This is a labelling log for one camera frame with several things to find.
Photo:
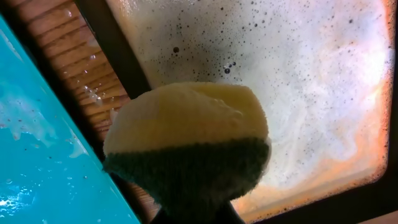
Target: sponge's yellow foam side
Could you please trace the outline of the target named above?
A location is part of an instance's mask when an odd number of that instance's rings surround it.
[[[174,83],[124,105],[104,153],[138,152],[268,135],[260,102],[245,86]]]

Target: sponge's green abrasive side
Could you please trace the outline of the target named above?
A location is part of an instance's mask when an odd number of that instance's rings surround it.
[[[257,185],[268,157],[263,139],[245,138],[109,154],[103,166],[141,186],[179,222],[206,223]]]

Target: turquoise surface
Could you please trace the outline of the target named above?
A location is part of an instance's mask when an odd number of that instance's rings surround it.
[[[0,17],[0,223],[139,223]]]

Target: wet sponge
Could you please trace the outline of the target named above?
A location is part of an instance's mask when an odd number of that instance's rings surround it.
[[[140,185],[174,219],[204,223],[256,186],[269,158],[267,135],[249,88],[175,83],[122,107],[103,165]]]

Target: soap foam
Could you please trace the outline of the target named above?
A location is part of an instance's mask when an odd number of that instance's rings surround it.
[[[108,3],[153,88],[233,83],[259,98],[273,152],[259,186],[234,202],[246,221],[385,167],[394,51],[382,1]]]

